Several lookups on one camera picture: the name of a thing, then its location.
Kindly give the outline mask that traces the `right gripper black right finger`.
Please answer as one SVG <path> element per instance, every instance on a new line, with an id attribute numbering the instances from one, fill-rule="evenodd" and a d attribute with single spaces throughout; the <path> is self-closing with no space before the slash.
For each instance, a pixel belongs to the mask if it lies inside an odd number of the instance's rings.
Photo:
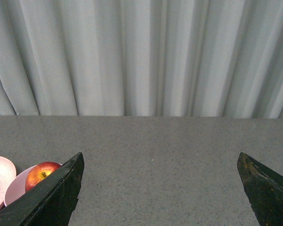
<path id="1" fill-rule="evenodd" d="M 283 226 L 283 176 L 240 153 L 237 169 L 251 208 L 261 226 Z"/>

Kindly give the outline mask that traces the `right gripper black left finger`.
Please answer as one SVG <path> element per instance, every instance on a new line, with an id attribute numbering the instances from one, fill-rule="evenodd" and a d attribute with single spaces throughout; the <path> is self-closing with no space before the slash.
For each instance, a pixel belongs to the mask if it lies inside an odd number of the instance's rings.
<path id="1" fill-rule="evenodd" d="M 78 152 L 34 188 L 0 211 L 0 226 L 67 226 L 84 171 Z"/>

